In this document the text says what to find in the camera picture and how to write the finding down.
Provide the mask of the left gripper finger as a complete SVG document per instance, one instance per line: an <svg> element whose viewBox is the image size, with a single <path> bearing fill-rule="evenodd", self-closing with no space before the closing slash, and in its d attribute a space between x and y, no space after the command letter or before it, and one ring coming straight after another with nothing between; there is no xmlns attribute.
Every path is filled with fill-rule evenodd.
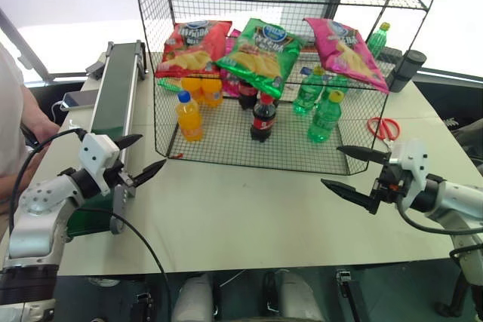
<svg viewBox="0 0 483 322"><path fill-rule="evenodd" d="M143 171L137 176L131 177L132 186L139 187L145 182L149 181L164 167L166 161L167 161L166 159L156 161L150 164L149 166L145 167Z"/></svg>
<svg viewBox="0 0 483 322"><path fill-rule="evenodd" d="M135 144L135 142L137 142L142 137L143 137L142 134L133 133L133 134L119 137L118 139L114 140L114 143L116 144L119 150L123 150Z"/></svg>

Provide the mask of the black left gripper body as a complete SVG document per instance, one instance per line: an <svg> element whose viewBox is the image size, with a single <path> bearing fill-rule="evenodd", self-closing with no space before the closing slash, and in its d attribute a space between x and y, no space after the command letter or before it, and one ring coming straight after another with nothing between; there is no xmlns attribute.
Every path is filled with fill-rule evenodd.
<svg viewBox="0 0 483 322"><path fill-rule="evenodd" d="M104 170L103 180L106 182L110 191L116 186L121 186L128 191L129 195L136 194L134 180L131 175L124 170L124 164L120 160L116 160L114 165Z"/></svg>

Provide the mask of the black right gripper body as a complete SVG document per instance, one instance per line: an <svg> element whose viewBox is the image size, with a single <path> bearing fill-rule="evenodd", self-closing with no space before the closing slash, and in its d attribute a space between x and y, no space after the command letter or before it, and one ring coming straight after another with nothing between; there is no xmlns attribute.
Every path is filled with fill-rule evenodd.
<svg viewBox="0 0 483 322"><path fill-rule="evenodd" d="M407 196L411 186L411 173L398 164L384 164L380 175L375 179L370 196L376 205L381 202L398 204Z"/></svg>

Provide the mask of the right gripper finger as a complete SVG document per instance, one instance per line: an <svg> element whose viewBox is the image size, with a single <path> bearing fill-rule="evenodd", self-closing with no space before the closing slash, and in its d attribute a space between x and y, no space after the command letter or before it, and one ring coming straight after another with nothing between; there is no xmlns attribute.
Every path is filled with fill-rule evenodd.
<svg viewBox="0 0 483 322"><path fill-rule="evenodd" d="M362 193L357 192L354 187L342 182L329 179L321 179L321 182L340 198L363 207L370 214L375 215L377 213L380 206L380 202L378 200L370 196L363 195Z"/></svg>
<svg viewBox="0 0 483 322"><path fill-rule="evenodd" d="M381 152L362 146L338 146L337 150L351 158L378 164L385 164L391 155L391 152Z"/></svg>

